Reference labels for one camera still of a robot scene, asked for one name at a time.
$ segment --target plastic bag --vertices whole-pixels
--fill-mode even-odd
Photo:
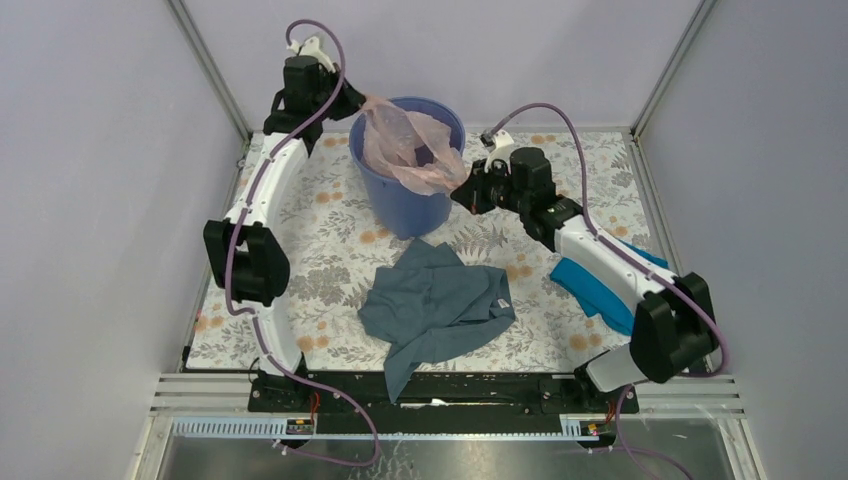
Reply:
[[[465,182],[468,173],[459,151],[450,146],[449,126],[379,97],[367,97],[362,112],[363,157],[369,168],[419,195],[449,194]]]

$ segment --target cloth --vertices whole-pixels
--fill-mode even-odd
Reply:
[[[482,347],[515,321],[506,272],[465,266],[451,247],[415,239],[394,267],[380,267],[359,310],[368,335],[392,344],[383,369],[395,402],[421,362]]]
[[[662,268],[668,262],[625,243],[645,260]],[[563,258],[551,272],[551,280],[574,295],[587,317],[601,314],[611,329],[624,335],[633,334],[633,314],[612,290],[572,260]]]

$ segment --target tabletop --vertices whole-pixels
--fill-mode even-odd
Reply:
[[[537,146],[551,161],[559,193],[579,201],[580,169],[567,133],[518,133],[519,145]],[[589,177],[589,213],[616,237],[655,252],[625,138],[620,132],[580,134]],[[239,191],[259,160],[262,135],[254,135]],[[463,159],[486,151],[468,135]],[[371,211],[347,134],[325,134],[287,193],[274,230],[292,267],[285,302],[297,344],[313,370],[382,370],[389,344],[365,334],[356,311],[380,266],[391,266],[409,241],[380,225]],[[496,210],[472,216],[454,205],[448,220],[422,237],[447,242],[466,265],[503,268],[517,314],[498,338],[461,357],[422,370],[570,372],[628,337],[600,316],[587,318],[576,299],[548,275],[560,257],[532,240],[518,216]],[[211,282],[198,312],[186,367],[246,369],[259,355],[246,315],[231,317],[224,292]]]

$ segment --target wall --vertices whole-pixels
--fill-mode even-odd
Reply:
[[[281,88],[285,29],[304,17],[335,31],[348,78],[364,92],[435,98],[472,126],[492,126],[531,101],[556,103],[579,125],[623,126],[636,120],[698,0],[186,4],[254,128]],[[562,128],[545,112],[518,120]]]
[[[0,6],[0,465],[124,475],[240,140],[165,2]]]
[[[843,478],[848,8],[721,2],[643,136],[770,479]]]

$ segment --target trash bin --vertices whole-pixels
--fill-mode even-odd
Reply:
[[[465,148],[465,129],[453,110],[435,100],[421,97],[397,97],[390,98],[389,101],[404,110],[430,115],[449,126],[450,145],[462,154]],[[350,154],[362,172],[362,180],[365,182],[365,190],[368,192],[374,215],[383,226],[398,238],[406,240],[430,233],[448,219],[451,209],[450,197],[443,193],[419,195],[407,190],[396,179],[374,172],[362,159],[364,144],[365,115],[360,115],[350,129]],[[418,155],[419,164],[432,162],[432,155],[427,154],[429,151]]]

